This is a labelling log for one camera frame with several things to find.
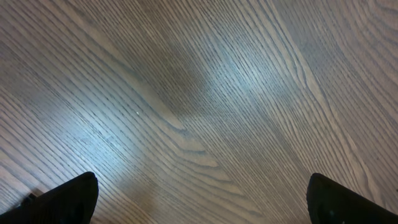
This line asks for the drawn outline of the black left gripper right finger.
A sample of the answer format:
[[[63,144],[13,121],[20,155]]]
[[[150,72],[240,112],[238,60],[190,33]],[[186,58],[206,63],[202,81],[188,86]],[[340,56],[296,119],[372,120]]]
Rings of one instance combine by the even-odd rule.
[[[312,224],[397,224],[397,215],[326,176],[314,173],[307,187]]]

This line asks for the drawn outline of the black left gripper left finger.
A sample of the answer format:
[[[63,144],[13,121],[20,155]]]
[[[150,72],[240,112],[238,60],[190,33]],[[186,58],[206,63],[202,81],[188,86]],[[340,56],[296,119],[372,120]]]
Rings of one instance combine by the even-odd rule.
[[[29,194],[1,214],[1,224],[89,224],[98,195],[98,179],[85,172],[42,195]]]

